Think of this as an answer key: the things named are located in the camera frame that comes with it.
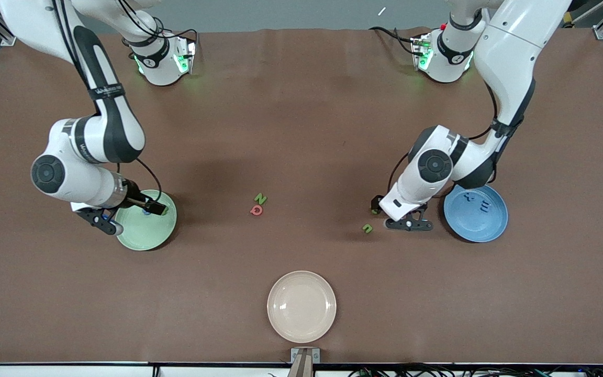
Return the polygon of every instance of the beige plate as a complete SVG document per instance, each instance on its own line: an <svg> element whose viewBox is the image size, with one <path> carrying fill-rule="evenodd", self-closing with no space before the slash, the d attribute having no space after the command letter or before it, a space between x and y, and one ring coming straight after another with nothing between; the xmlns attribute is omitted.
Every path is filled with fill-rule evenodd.
<svg viewBox="0 0 603 377"><path fill-rule="evenodd" d="M295 271L273 284L266 311L280 336L295 343L308 343L320 339L332 327L337 298L320 275Z"/></svg>

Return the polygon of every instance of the green plate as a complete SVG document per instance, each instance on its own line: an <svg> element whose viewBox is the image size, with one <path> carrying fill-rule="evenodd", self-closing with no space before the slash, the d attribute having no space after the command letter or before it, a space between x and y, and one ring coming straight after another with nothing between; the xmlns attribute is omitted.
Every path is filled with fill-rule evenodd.
<svg viewBox="0 0 603 377"><path fill-rule="evenodd" d="M157 190L144 190L141 193L151 198L158 197ZM160 203L167 206L164 215L145 215L143 208L130 207L119 209L115 214L115 222L124 229L118 240L126 248L135 251L145 251L157 248L172 234L175 228L177 212L174 201L162 193Z"/></svg>

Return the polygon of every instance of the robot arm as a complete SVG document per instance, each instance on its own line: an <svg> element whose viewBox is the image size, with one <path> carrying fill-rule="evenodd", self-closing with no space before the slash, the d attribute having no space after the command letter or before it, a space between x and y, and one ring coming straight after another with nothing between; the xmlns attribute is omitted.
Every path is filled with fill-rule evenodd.
<svg viewBox="0 0 603 377"><path fill-rule="evenodd" d="M175 83L192 69L196 41L165 31L141 9L161 0L72 0L78 12L116 29L134 52L139 71L151 84Z"/></svg>
<svg viewBox="0 0 603 377"><path fill-rule="evenodd" d="M425 129L409 152L409 165L379 205L393 220L425 205L447 181L483 186L524 118L534 91L539 52L560 24L570 0L506 0L476 45L476 67L500 110L481 144L443 126Z"/></svg>
<svg viewBox="0 0 603 377"><path fill-rule="evenodd" d="M434 81L450 83L469 68L474 46L485 29L481 10L495 9L504 0L445 0L450 5L448 23L421 36L414 49L422 54L414 57L417 69Z"/></svg>
<svg viewBox="0 0 603 377"><path fill-rule="evenodd" d="M69 0L0 0L10 30L27 45L76 64L97 114L63 119L52 126L46 150L34 161L31 179L46 195L72 202L72 209L107 234L122 228L102 217L132 205L161 215L163 205L142 195L136 183L99 164L132 162L146 139L129 108L108 56L82 26Z"/></svg>

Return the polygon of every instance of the brown paper mat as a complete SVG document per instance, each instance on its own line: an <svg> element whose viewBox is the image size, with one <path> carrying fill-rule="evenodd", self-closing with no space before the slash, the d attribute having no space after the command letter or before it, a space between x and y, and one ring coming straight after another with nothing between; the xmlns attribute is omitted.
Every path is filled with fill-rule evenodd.
<svg viewBox="0 0 603 377"><path fill-rule="evenodd" d="M603 41L589 29L558 30L539 59L493 185L509 227L488 244L455 239L437 202L431 233L385 231L368 210L422 129L488 126L475 70L437 84L373 31L264 30L202 35L196 76L155 87L119 36L102 40L178 229L132 252L36 191L50 126L93 108L69 64L3 48L0 362L287 360L266 296L311 270L338 299L313 343L326 362L603 363ZM122 172L154 188L138 165Z"/></svg>

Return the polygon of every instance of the black cable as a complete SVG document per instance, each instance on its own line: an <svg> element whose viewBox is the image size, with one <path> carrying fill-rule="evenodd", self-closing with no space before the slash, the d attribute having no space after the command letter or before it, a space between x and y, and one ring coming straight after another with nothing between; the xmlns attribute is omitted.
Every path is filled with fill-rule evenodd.
<svg viewBox="0 0 603 377"><path fill-rule="evenodd" d="M381 28L380 26L374 26L373 28L369 28L369 30L382 31L382 32L386 33L387 35L391 36L392 38L398 38L400 41L408 41L408 42L411 41L410 39L395 36L395 34L392 31L390 31L386 28Z"/></svg>
<svg viewBox="0 0 603 377"><path fill-rule="evenodd" d="M495 171L493 171L493 178L490 179L490 181L488 181L488 183L495 182L496 179L497 179L497 164L495 164Z"/></svg>
<svg viewBox="0 0 603 377"><path fill-rule="evenodd" d="M369 30L382 31L382 32L386 33L387 35L391 36L392 38L397 38L400 41L407 41L409 43L411 42L411 38L419 38L420 36L424 36L425 34L428 34L428 33L421 33L421 34L416 34L414 36L411 36L409 38L404 38L404 37L400 37L399 34L395 34L388 29L381 28L380 26L374 26L373 28L369 28Z"/></svg>
<svg viewBox="0 0 603 377"><path fill-rule="evenodd" d="M407 38L402 38L399 36L399 33L397 33L397 28L395 28L394 33L389 31L388 29L381 28L380 26L374 26L373 28L370 28L369 30L385 32L387 35L389 35L392 38L395 38L397 41L399 41L399 45L404 49L404 51L411 53L411 55L416 55L417 57L421 57L423 55L423 53L421 53L421 52L415 52L415 51L412 51L412 50L409 50L408 48L406 48L406 46L404 46L404 42L407 41L408 43L411 43L411 38L417 38L417 37L422 36L423 34L427 34L427 33L417 34L417 35L409 37L409 39L407 39Z"/></svg>
<svg viewBox="0 0 603 377"><path fill-rule="evenodd" d="M141 31L143 31L144 33L148 34L148 36L151 37L158 37L158 38L164 38L164 39L172 39L172 38L176 38L179 36L182 36L183 34L192 31L194 33L195 36L195 40L194 41L198 41L199 40L199 33L198 31L196 31L195 29L187 29L185 31L181 31L180 33L171 35L171 36L165 36L162 33L156 33L156 30L151 30L150 28L148 30L144 29L141 27L141 25L136 22L136 20L134 19L134 17L132 17L132 14L129 12L129 10L127 10L127 8L129 8L131 10L132 13L134 13L136 15L136 10L134 10L134 8L132 8L131 5L129 5L129 3L127 2L127 0L118 0L118 3L120 3L120 7L122 7L122 9L125 11L125 13L127 14L127 17L129 17L129 19L137 26L137 28L141 29ZM170 29L165 29L164 28L164 24L162 23L162 21L160 19L158 19L157 17L153 17L153 19L155 19L156 22L160 23L160 27L162 29L162 31L170 31Z"/></svg>
<svg viewBox="0 0 603 377"><path fill-rule="evenodd" d="M153 173L153 170L150 170L150 168L148 167L148 165L146 165L143 161L141 161L140 158L137 157L136 159L139 164L141 164L144 168L146 168L146 170L148 170L148 172L150 173L151 176L153 176L153 179L155 180L155 183L158 184L158 198L155 199L155 201L160 200L160 196L162 196L162 185L160 183L160 180L158 179L158 176L155 175L155 173Z"/></svg>
<svg viewBox="0 0 603 377"><path fill-rule="evenodd" d="M58 25L60 26L62 40L64 40L64 47L66 48L67 53L69 54L69 57L71 58L71 62L74 64L76 71L79 73L81 80L83 81L85 86L87 86L89 88L89 84L87 82L87 79L85 78L85 74L82 70L81 63L79 63L79 60L77 59L77 55L74 55L74 49L72 49L71 46L69 45L69 40L71 40L73 43L73 38L69 39L67 37L67 30L69 31L69 34L71 34L71 31L70 31L70 26L69 26L69 19L67 19L67 16L66 16L66 9L64 6L64 2L62 2L62 8L64 9L64 20L65 20L64 25L62 24L62 17L60 17L60 10L57 5L57 0L52 0L52 5L53 5L53 9L55 10L55 17L57 17Z"/></svg>
<svg viewBox="0 0 603 377"><path fill-rule="evenodd" d="M404 159L407 157L409 157L409 152L406 152L406 154L404 156L402 156L401 159L399 159L399 162L397 162L397 165L395 165L395 168L392 169L392 173L390 173L390 179L387 181L386 193L390 192L390 187L392 187L392 177L395 176L395 172L397 171L397 168L399 167L399 165L401 165L402 161L404 161Z"/></svg>
<svg viewBox="0 0 603 377"><path fill-rule="evenodd" d="M485 81L483 81L483 83L485 84L485 87L488 88L488 93L490 93L490 99L493 100L493 119L497 119L497 100L495 99L495 93L493 93L493 89L490 88L490 85L488 85L488 83L486 83ZM469 138L469 140L475 140L478 138L482 138L488 132L490 132L491 128L492 127L488 126L488 128L485 131L481 132L480 134L478 134L476 136Z"/></svg>
<svg viewBox="0 0 603 377"><path fill-rule="evenodd" d="M448 194L450 194L450 193L453 192L453 190L455 189L455 186L457 186L457 183L453 183L453 186L450 189L448 189L448 191L446 191L445 193L443 193L442 195L434 195L432 197L432 199L443 199L443 198L445 198L446 196L448 196Z"/></svg>
<svg viewBox="0 0 603 377"><path fill-rule="evenodd" d="M423 55L422 52L412 51L412 50L409 50L408 48L406 48L406 46L404 46L404 42L401 41L401 38L400 38L399 34L397 33L397 28L395 28L395 37L397 38L399 45L404 49L404 51L411 53L411 55L415 55L417 57L421 57Z"/></svg>

